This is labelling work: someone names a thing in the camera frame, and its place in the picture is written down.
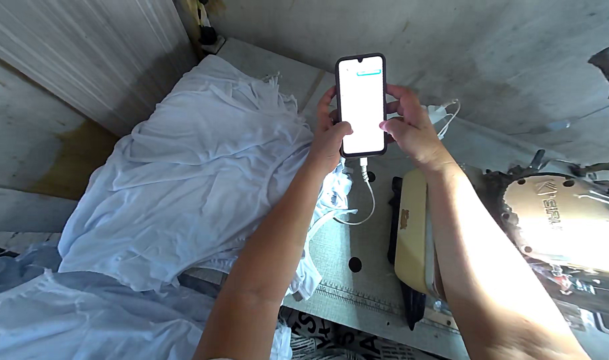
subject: white wall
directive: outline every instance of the white wall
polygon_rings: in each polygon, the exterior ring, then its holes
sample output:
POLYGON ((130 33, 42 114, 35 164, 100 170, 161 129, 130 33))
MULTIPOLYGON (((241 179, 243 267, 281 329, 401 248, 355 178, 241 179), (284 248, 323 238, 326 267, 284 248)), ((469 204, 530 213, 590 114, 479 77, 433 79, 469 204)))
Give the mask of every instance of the white wall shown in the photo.
POLYGON ((609 106, 609 84, 587 63, 609 46, 609 0, 210 4, 210 20, 225 36, 329 71, 341 56, 381 52, 389 82, 413 87, 424 102, 457 97, 464 119, 570 157, 609 160, 609 148, 591 141, 609 135, 609 127, 589 127, 576 147, 568 146, 579 140, 574 125, 554 140, 524 134, 609 106))
POLYGON ((116 140, 0 61, 0 187, 75 199, 116 140))

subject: wooden panel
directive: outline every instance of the wooden panel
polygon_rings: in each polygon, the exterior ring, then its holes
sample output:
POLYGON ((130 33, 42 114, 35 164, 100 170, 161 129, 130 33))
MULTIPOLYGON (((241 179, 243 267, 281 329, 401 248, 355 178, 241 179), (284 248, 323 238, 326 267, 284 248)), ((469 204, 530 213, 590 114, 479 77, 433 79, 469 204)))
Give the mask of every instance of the wooden panel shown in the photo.
POLYGON ((197 64, 172 0, 0 1, 0 58, 116 135, 197 64))

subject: sewing machine logo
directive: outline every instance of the sewing machine logo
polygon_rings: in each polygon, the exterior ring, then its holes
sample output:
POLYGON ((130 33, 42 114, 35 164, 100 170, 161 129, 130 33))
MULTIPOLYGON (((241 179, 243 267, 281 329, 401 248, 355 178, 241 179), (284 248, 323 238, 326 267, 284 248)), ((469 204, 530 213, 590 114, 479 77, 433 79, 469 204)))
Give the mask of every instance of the sewing machine logo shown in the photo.
POLYGON ((561 230, 560 226, 560 210, 555 201, 555 196, 558 193, 558 186, 551 180, 541 181, 535 185, 538 196, 546 196, 548 199, 542 200, 544 210, 548 215, 549 226, 552 230, 561 230))

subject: white fabric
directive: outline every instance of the white fabric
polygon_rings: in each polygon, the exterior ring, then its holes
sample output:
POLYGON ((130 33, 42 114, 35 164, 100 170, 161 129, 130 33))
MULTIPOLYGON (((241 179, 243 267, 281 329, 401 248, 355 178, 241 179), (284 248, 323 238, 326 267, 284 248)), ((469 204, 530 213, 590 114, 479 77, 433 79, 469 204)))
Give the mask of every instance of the white fabric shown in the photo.
MULTIPOLYGON (((207 56, 92 174, 63 231, 59 272, 99 272, 137 291, 176 284, 191 266, 229 272, 312 136, 275 79, 207 56)), ((312 225, 347 212, 343 169, 325 179, 312 225)), ((288 293, 308 299, 319 281, 307 245, 288 293)))
MULTIPOLYGON (((0 359, 193 356, 215 288, 195 284, 209 296, 170 285, 139 293, 102 274, 52 274, 59 263, 48 243, 0 257, 0 359)), ((291 329, 279 322, 270 359, 291 359, 290 341, 291 329)))

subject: white cloth pile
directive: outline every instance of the white cloth pile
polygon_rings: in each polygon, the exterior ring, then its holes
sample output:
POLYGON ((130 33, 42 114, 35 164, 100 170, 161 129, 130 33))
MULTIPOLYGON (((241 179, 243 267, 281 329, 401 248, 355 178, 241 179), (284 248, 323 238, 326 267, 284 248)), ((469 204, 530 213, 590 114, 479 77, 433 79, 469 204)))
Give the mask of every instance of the white cloth pile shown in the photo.
MULTIPOLYGON (((93 173, 63 231, 59 272, 98 272, 136 291, 177 284, 189 267, 229 272, 312 137, 274 79, 207 56, 93 173)), ((343 168, 327 176, 312 223, 348 212, 343 168)), ((305 250, 288 293, 308 299, 319 282, 305 250)))

